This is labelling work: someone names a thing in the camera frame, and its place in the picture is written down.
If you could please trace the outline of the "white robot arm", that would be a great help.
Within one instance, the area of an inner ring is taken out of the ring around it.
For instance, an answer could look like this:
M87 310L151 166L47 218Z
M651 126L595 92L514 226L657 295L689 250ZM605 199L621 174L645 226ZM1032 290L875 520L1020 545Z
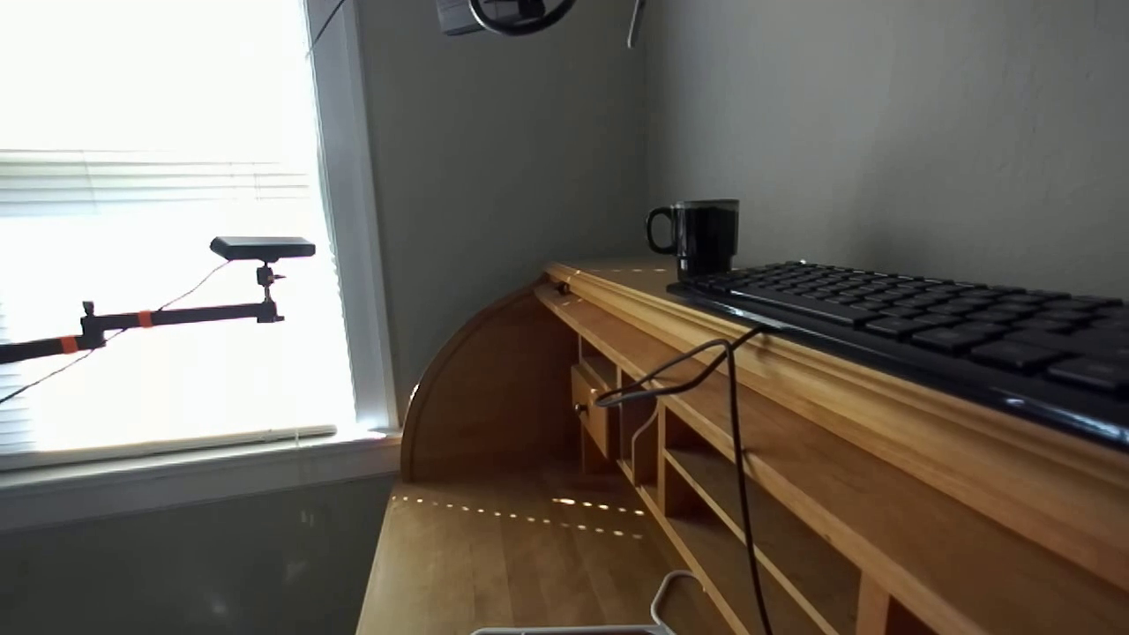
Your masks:
M575 0L435 0L446 36L537 36L558 23Z

